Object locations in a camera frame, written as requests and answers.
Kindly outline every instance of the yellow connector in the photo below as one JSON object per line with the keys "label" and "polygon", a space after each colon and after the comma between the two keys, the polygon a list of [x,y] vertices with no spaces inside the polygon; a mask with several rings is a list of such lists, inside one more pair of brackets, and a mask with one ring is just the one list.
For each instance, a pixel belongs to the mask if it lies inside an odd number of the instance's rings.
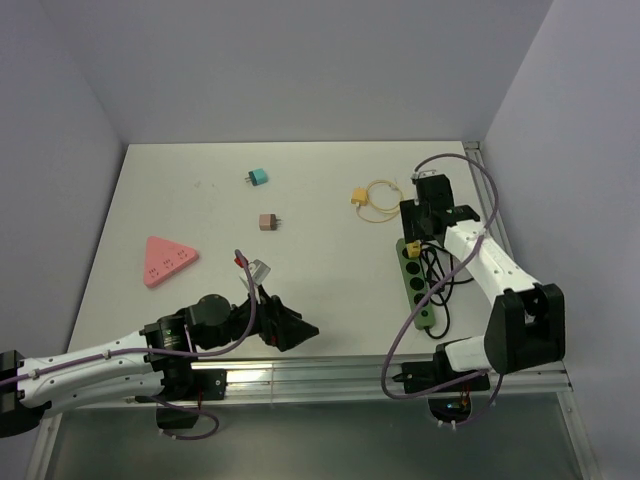
{"label": "yellow connector", "polygon": [[365,188],[356,188],[351,194],[351,203],[359,207],[365,206],[367,203],[367,190]]}
{"label": "yellow connector", "polygon": [[407,243],[407,253],[409,258],[418,258],[420,256],[420,242]]}

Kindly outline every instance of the white wall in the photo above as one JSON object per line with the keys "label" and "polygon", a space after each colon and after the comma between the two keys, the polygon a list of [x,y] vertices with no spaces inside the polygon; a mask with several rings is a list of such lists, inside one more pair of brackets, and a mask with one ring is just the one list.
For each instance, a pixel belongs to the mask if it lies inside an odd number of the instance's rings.
{"label": "white wall", "polygon": [[640,3],[555,0],[486,138],[515,254],[566,294],[604,475],[640,471]]}
{"label": "white wall", "polygon": [[486,134],[551,0],[42,0],[129,143]]}
{"label": "white wall", "polygon": [[[35,0],[0,5],[0,352],[65,350],[122,146]],[[35,433],[0,439],[22,478]]]}

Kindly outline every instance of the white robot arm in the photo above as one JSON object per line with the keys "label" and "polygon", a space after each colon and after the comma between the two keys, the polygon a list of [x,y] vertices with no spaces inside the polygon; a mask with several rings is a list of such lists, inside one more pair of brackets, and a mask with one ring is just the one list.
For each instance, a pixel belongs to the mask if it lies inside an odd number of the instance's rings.
{"label": "white robot arm", "polygon": [[191,398],[203,387],[191,363],[199,356],[224,353],[196,353],[195,345],[209,350],[257,334],[284,352],[318,335],[316,327],[264,290],[269,267],[259,260],[244,262],[249,272],[245,285],[255,291],[254,307],[251,293],[239,307],[220,295],[207,295],[97,347],[44,358],[24,359],[15,350],[0,353],[0,438],[31,430],[42,418],[105,400]]}
{"label": "white robot arm", "polygon": [[416,175],[417,198],[400,203],[405,242],[435,241],[466,265],[492,305],[484,335],[438,345],[434,385],[474,370],[508,374],[561,360],[565,353],[564,296],[520,268],[485,232],[468,205],[456,206],[445,175]]}

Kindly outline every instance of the glass panel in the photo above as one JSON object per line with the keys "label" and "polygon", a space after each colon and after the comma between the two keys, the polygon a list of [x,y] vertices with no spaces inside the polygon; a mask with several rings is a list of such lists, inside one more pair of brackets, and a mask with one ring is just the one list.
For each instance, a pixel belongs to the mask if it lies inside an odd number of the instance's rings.
{"label": "glass panel", "polygon": [[456,432],[437,428],[424,400],[215,411],[219,432],[193,442],[159,436],[150,408],[69,412],[47,478],[580,478],[554,394],[499,398]]}

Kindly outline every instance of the pink triangular power strip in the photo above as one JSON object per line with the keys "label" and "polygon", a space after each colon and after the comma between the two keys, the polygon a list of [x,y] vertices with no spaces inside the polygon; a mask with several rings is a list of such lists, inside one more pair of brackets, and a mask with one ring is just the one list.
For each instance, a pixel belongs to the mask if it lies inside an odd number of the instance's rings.
{"label": "pink triangular power strip", "polygon": [[188,267],[198,259],[198,252],[159,237],[147,238],[144,258],[144,284],[153,288]]}

